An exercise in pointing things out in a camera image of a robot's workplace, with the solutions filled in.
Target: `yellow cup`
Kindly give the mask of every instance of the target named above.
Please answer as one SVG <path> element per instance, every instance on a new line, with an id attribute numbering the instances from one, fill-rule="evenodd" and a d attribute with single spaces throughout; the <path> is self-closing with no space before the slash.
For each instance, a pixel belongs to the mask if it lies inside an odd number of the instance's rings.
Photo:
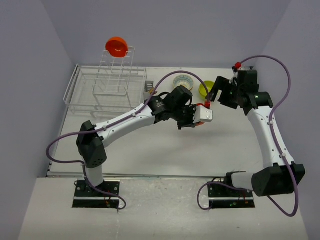
<path id="1" fill-rule="evenodd" d="M 208 89 L 208 91 L 210 93 L 210 91 L 213 88 L 215 82 L 214 81 L 204 81 L 204 84 L 206 85 L 206 88 Z M 205 87 L 202 84 L 200 84 L 200 86 L 199 86 L 199 93 L 200 93 L 200 95 L 201 95 L 201 97 L 203 99 L 206 99 L 207 92 L 206 92 Z"/>

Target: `white robotic arm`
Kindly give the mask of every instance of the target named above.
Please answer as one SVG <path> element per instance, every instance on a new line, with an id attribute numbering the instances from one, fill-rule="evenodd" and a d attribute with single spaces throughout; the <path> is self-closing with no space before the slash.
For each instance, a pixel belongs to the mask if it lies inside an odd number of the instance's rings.
<path id="1" fill-rule="evenodd" d="M 294 191 L 293 180 L 283 158 L 286 158 L 297 184 L 305 175 L 305 168 L 302 164 L 296 164 L 287 150 L 276 119 L 271 115 L 274 106 L 271 97 L 267 92 L 259 92 L 258 72 L 251 69 L 235 72 L 232 79 L 221 76 L 216 79 L 210 98 L 214 102 L 218 91 L 222 91 L 218 100 L 222 105 L 243 109 L 259 142 L 264 169 L 257 173 L 229 172 L 225 182 L 238 189 L 252 190 L 259 197 L 290 194 Z"/>
<path id="2" fill-rule="evenodd" d="M 257 140 L 260 145 L 264 169 L 273 166 L 285 166 L 282 154 L 280 154 L 270 130 L 269 116 L 271 111 L 271 107 L 261 106 L 258 109 L 251 109 L 247 115 L 248 120 L 251 122 L 253 126 Z M 287 147 L 279 132 L 279 128 L 274 116 L 272 118 L 272 123 L 276 134 L 276 138 L 278 139 L 281 149 L 284 150 L 284 154 L 287 161 L 291 164 L 294 164 L 295 160 L 287 150 Z M 253 190 L 253 175 L 254 173 L 249 172 L 234 173 L 231 176 L 232 184 L 235 188 Z"/>
<path id="3" fill-rule="evenodd" d="M 96 125 L 92 125 L 90 121 L 85 122 L 81 132 L 104 129 L 94 134 L 79 135 L 76 141 L 90 183 L 96 187 L 104 182 L 102 164 L 107 160 L 105 148 L 119 138 L 137 129 L 169 119 L 177 121 L 178 129 L 194 128 L 199 123 L 211 122 L 212 110 L 199 104 L 186 105 L 191 98 L 192 93 L 185 87 L 179 86 L 164 99 L 153 96 L 147 105 L 141 104 L 112 120 Z"/>

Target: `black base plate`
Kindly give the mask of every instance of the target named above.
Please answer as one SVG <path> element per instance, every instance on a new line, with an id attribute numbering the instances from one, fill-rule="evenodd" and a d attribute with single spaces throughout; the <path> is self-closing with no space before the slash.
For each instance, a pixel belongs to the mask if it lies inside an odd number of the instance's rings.
<path id="1" fill-rule="evenodd" d="M 106 196 L 93 190 L 86 184 L 86 181 L 79 180 L 74 182 L 75 192 L 73 198 L 73 208 L 93 208 L 93 209 L 118 209 L 119 199 Z M 100 184 L 98 189 L 111 194 L 119 194 L 119 181 L 105 181 Z"/>
<path id="2" fill-rule="evenodd" d="M 223 177 L 215 177 L 213 180 L 220 182 L 223 179 Z M 211 209 L 255 208 L 252 192 L 232 190 L 217 184 L 208 185 L 207 188 Z"/>

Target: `white wall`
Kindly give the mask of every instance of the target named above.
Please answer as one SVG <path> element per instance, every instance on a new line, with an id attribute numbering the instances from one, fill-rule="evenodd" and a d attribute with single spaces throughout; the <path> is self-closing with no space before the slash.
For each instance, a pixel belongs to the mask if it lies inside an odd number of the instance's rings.
<path id="1" fill-rule="evenodd" d="M 42 0 L 74 63 L 106 41 L 136 47 L 140 66 L 226 67 L 263 51 L 291 0 Z"/>
<path id="2" fill-rule="evenodd" d="M 40 0 L 0 1 L 0 239 L 18 239 L 58 135 L 69 59 Z"/>
<path id="3" fill-rule="evenodd" d="M 292 89 L 276 112 L 286 145 L 306 175 L 299 185 L 300 209 L 311 240 L 320 239 L 320 1 L 293 0 L 263 54 L 282 60 L 292 75 Z M 287 78 L 271 60 L 256 64 L 261 89 L 274 102 L 285 94 Z"/>

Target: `white wire basket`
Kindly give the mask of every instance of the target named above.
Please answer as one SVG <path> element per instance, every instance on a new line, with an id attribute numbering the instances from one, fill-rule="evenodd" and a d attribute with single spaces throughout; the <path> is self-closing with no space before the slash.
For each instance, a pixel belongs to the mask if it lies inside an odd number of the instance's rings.
<path id="1" fill-rule="evenodd" d="M 105 50 L 99 66 L 75 67 L 63 98 L 72 113 L 117 117 L 144 101 L 147 70 L 132 67 L 135 48 L 128 49 L 123 58 Z"/>

